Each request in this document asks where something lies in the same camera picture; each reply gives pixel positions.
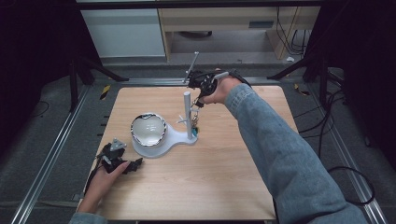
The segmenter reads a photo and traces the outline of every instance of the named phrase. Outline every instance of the transparent round bowl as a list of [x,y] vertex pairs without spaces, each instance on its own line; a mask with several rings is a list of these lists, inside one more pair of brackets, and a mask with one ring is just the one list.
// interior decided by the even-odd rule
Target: transparent round bowl
[[154,113],[141,114],[131,125],[134,140],[143,147],[159,146],[166,134],[165,120]]

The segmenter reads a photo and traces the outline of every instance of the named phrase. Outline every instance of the bowl rim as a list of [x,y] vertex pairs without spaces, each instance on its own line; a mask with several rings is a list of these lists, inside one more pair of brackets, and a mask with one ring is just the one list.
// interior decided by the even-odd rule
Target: bowl rim
[[[161,134],[160,139],[159,139],[156,143],[153,143],[153,144],[144,144],[144,143],[142,143],[142,142],[134,135],[134,122],[135,122],[136,120],[138,120],[138,119],[149,119],[149,118],[151,118],[151,117],[156,117],[156,118],[160,119],[160,121],[163,123],[163,133]],[[132,123],[131,123],[131,134],[132,134],[132,137],[134,138],[134,140],[135,140],[140,146],[143,146],[143,147],[155,147],[155,146],[158,146],[158,145],[161,143],[161,141],[163,140],[163,138],[164,138],[164,136],[165,136],[165,134],[166,134],[166,131],[167,131],[166,122],[165,122],[165,120],[163,119],[163,117],[161,117],[160,115],[158,115],[158,114],[156,114],[156,113],[152,113],[152,112],[144,113],[144,114],[141,114],[141,115],[137,116],[137,117],[134,119],[134,121],[132,121]]]

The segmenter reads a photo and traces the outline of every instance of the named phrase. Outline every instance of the black horizontal bar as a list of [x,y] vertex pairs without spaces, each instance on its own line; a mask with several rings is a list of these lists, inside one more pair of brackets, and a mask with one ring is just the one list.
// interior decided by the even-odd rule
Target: black horizontal bar
[[80,10],[142,9],[142,8],[196,8],[196,7],[320,7],[345,0],[228,0],[228,1],[142,1],[142,2],[90,2],[58,3],[56,7]]

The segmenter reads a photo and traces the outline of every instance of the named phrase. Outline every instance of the white wall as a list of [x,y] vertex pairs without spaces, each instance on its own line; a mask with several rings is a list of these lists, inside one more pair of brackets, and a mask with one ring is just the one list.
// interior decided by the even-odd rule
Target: white wall
[[[121,1],[78,0],[78,2]],[[83,10],[81,13],[101,58],[164,57],[157,9]]]

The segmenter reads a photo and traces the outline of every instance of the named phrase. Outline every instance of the tabletop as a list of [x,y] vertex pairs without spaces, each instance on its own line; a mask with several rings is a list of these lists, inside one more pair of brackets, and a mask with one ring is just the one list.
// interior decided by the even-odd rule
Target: tabletop
[[[282,89],[253,89],[297,130]],[[186,132],[183,93],[191,100],[199,90],[185,87],[120,90],[98,152],[118,138],[127,144],[123,158],[140,156],[132,145],[131,123],[153,112],[174,129]],[[97,214],[118,220],[268,220],[275,219],[273,200],[238,131],[236,119],[222,104],[199,112],[198,140],[177,145],[157,159],[144,159],[137,172],[122,175],[101,201]]]

